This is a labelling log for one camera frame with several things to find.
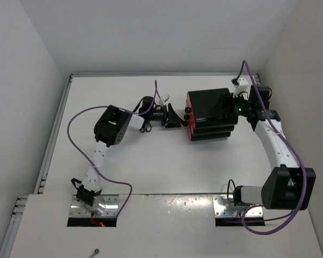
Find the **pink top drawer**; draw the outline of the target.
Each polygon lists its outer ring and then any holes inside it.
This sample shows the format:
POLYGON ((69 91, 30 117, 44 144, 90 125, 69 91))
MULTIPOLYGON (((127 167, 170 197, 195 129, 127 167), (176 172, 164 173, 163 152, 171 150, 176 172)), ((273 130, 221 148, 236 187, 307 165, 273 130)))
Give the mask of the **pink top drawer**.
POLYGON ((189 98, 186 99, 186 106, 185 106, 185 113, 186 114, 191 114, 192 111, 192 104, 191 104, 191 100, 189 98))

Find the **black handled scissors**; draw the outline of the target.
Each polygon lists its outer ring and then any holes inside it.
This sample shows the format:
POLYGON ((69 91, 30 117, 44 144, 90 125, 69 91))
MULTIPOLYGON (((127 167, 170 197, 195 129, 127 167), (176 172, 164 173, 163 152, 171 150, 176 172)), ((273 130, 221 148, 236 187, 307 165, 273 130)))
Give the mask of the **black handled scissors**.
POLYGON ((151 132, 151 130, 152 130, 152 126, 151 126, 151 124, 147 121, 147 122, 145 122, 143 125, 142 125, 142 127, 139 129, 139 131, 141 132, 141 133, 149 133, 149 132, 151 132))

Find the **black drawer cabinet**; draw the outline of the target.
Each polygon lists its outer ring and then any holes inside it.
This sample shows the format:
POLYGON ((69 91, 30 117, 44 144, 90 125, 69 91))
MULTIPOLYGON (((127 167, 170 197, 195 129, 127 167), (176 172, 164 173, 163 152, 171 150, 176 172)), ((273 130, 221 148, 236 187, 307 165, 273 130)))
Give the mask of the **black drawer cabinet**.
POLYGON ((238 123, 235 114, 220 113, 219 102, 229 89, 207 89, 187 93, 184 119, 191 141, 228 138, 238 123))

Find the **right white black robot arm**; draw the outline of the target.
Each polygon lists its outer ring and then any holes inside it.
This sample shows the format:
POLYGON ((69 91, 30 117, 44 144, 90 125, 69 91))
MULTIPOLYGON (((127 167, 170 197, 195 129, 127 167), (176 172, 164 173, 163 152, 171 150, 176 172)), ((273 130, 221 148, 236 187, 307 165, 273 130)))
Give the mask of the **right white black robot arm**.
POLYGON ((235 206, 262 205, 269 210, 306 210, 316 179, 315 171, 300 164, 282 132, 277 111, 267 109, 260 94, 252 94, 245 99, 224 93, 211 110, 221 119, 245 117, 260 139, 271 167, 263 186, 237 186, 233 203, 235 206))

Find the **pink drawer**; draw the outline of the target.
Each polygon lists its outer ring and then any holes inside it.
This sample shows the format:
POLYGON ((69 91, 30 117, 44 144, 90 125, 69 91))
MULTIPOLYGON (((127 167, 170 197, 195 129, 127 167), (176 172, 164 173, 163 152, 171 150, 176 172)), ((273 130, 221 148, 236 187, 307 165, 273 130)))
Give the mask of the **pink drawer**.
POLYGON ((184 126, 188 126, 190 128, 194 127, 194 116, 193 113, 186 113, 184 114, 184 126))
POLYGON ((189 137, 190 141, 193 141, 194 140, 194 128, 191 123, 188 123, 187 131, 188 131, 188 137, 189 137))
POLYGON ((189 98, 186 99, 186 106, 185 106, 185 113, 186 114, 191 114, 192 111, 192 104, 191 104, 191 100, 189 98))

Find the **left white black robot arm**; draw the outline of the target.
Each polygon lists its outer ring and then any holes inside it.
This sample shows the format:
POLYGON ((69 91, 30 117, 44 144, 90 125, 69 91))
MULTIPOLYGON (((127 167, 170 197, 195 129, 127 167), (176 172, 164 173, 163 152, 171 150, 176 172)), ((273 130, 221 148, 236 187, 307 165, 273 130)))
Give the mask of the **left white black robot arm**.
POLYGON ((71 179, 76 188, 76 198, 86 208, 95 212, 100 208, 101 179, 110 183, 128 185, 108 179, 100 171, 104 158, 110 147, 122 142, 127 129, 130 127, 142 133, 151 131, 151 121, 159 121, 166 129, 187 126, 188 122, 180 118, 171 104, 158 105, 152 96, 143 97, 133 111, 126 111, 110 105, 94 126, 95 147, 93 157, 88 158, 90 163, 83 180, 71 179))

